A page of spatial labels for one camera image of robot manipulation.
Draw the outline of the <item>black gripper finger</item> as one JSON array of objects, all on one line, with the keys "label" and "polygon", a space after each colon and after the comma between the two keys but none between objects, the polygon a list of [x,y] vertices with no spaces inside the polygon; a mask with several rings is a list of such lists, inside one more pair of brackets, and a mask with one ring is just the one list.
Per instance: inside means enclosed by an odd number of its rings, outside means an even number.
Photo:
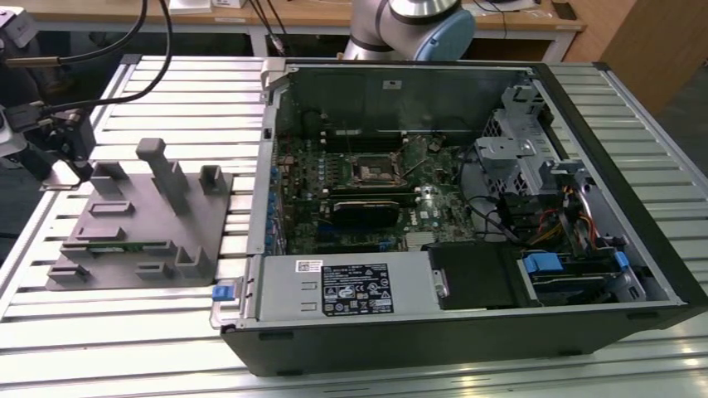
[{"label": "black gripper finger", "polygon": [[89,180],[93,167],[89,155],[94,149],[94,129],[89,120],[89,112],[70,109],[54,114],[54,137],[57,149],[54,155],[78,178],[78,183]]},{"label": "black gripper finger", "polygon": [[49,177],[56,161],[54,149],[50,145],[26,143],[26,147],[21,151],[21,165],[38,182]]}]

